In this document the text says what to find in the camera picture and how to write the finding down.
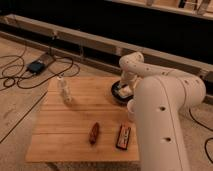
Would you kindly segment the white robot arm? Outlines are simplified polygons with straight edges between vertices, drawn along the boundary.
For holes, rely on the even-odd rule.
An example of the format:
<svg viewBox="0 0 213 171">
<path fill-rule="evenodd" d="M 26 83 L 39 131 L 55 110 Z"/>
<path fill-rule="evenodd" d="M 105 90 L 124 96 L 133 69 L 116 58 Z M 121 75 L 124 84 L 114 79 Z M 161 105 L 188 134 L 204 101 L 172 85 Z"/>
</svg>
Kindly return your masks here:
<svg viewBox="0 0 213 171">
<path fill-rule="evenodd" d="M 178 112 L 204 100 L 203 80 L 182 70 L 147 64 L 134 52 L 120 58 L 121 83 L 131 84 L 141 171 L 190 171 Z"/>
</svg>

